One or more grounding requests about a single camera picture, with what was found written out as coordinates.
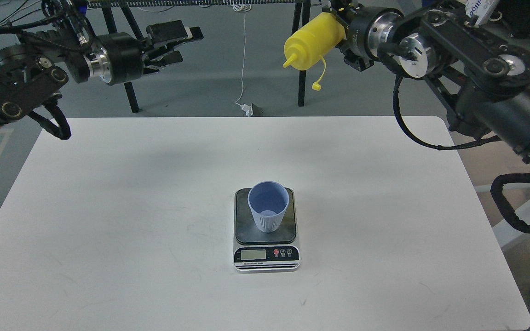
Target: black metal frame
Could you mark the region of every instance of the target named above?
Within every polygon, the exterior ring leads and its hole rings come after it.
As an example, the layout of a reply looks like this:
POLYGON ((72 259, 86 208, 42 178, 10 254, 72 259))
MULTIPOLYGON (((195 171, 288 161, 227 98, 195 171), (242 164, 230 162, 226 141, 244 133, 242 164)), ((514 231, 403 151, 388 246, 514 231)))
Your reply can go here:
MULTIPOLYGON (((104 13, 105 25, 107 25, 108 27, 108 33, 117 33, 118 29, 116 29, 116 23, 114 21, 114 14, 112 13, 112 9, 101 8, 101 11, 104 13)), ((130 25, 130 28, 134 32, 134 36, 136 36, 136 38, 138 39, 142 39, 143 34, 140 31, 138 23, 136 23, 136 19, 134 19, 134 15, 132 15, 132 11, 130 10, 130 8, 122 7, 122 12, 126 17, 126 21, 128 21, 128 25, 130 25)), ((128 103, 130 103, 130 109, 132 109, 133 113, 139 113, 140 108, 138 107, 138 101, 136 100, 136 92, 134 92, 134 86, 132 85, 132 82, 125 82, 124 89, 126 90, 128 103)))
MULTIPOLYGON (((298 31, 299 25, 300 25, 300 17, 301 17, 301 25, 304 26, 310 21, 310 7, 311 7, 311 0, 303 0, 303 1, 297 1, 296 7, 294 9, 294 20, 292 23, 292 34, 294 34, 296 31, 298 31)), ((122 13, 124 13, 124 17, 126 17, 126 21, 128 21, 128 25, 130 25, 130 28, 134 32, 134 36, 137 39, 144 38, 142 32, 140 31, 140 27, 138 26, 138 23, 136 22, 136 19, 134 18, 134 15, 132 14, 132 11, 128 7, 120 7, 122 9, 122 13)), ((115 34, 118 32, 118 29, 116 29, 116 23, 114 21, 114 14, 112 13, 112 8, 101 8, 101 11, 104 14, 105 19, 105 25, 108 27, 108 33, 115 34)), ((130 109, 132 109, 133 113, 139 113, 140 108, 138 107, 138 101, 136 100, 136 92, 134 91, 134 86, 132 85, 132 82, 125 82, 124 83, 124 89, 126 90, 126 96, 128 97, 128 103, 130 103, 130 109)), ((303 107, 304 106, 304 98, 305 98, 305 70, 301 70, 299 77, 298 77, 298 106, 303 107)))

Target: blue plastic cup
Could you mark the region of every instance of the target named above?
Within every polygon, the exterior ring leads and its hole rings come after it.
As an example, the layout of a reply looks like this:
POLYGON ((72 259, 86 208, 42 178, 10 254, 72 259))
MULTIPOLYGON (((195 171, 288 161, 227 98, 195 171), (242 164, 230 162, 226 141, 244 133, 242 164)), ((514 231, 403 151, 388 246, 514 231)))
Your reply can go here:
POLYGON ((248 207, 255 225, 263 232, 273 232, 279 228, 289 205, 288 191, 276 182, 258 183, 248 192, 248 207))

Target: bottle nozzle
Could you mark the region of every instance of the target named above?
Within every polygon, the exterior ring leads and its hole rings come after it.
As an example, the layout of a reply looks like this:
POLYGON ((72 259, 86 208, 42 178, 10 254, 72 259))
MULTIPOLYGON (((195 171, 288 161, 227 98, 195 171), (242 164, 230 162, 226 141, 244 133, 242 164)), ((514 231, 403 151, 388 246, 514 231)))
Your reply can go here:
POLYGON ((289 67, 289 66, 292 64, 292 62, 296 61, 297 59, 298 59, 298 55, 297 55, 296 53, 292 54, 292 55, 288 58, 288 60, 283 64, 283 67, 284 67, 284 68, 289 67))

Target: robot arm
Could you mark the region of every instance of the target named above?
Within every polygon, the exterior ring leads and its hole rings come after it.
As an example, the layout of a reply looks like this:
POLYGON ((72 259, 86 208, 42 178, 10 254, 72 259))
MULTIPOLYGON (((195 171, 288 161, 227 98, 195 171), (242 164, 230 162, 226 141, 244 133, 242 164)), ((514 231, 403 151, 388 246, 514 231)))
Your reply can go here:
POLYGON ((98 36, 79 0, 43 0, 42 11, 43 20, 0 28, 0 34, 16 34, 19 40, 0 50, 0 127, 28 116, 47 132, 68 139, 71 131, 57 102, 69 75, 55 63, 65 63, 78 83, 99 76, 108 85, 120 84, 183 61, 175 48, 203 39, 200 28, 184 27, 181 21, 150 25, 142 39, 124 32, 98 36), (50 23, 55 29, 25 31, 50 23), (41 105, 58 126, 34 112, 41 105))
MULTIPOLYGON (((446 107, 450 131, 475 138, 473 145, 488 142, 482 137, 492 131, 497 137, 490 141, 503 140, 530 164, 527 50, 475 25, 478 17, 468 17, 463 5, 454 0, 439 1, 406 17, 397 9, 365 7, 349 0, 331 0, 323 11, 333 14, 345 28, 346 38, 336 47, 346 63, 363 71, 379 61, 397 75, 397 118, 402 77, 424 80, 446 107), (457 61, 463 63, 463 73, 451 67, 457 61), (456 94, 449 92, 442 79, 461 89, 456 94)), ((513 182, 530 182, 530 174, 500 176, 493 183, 492 195, 505 219, 530 233, 530 226, 516 217, 502 195, 503 184, 513 182)))

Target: digital kitchen scale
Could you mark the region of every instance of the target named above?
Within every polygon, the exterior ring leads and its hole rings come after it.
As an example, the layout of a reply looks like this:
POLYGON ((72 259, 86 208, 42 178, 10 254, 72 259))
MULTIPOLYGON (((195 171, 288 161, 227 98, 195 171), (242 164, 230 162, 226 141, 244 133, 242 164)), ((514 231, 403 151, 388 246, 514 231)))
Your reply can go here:
POLYGON ((286 188, 290 204, 280 227, 265 233, 257 228, 248 207, 250 188, 234 197, 234 267, 240 272, 292 271, 300 265, 294 193, 286 188))

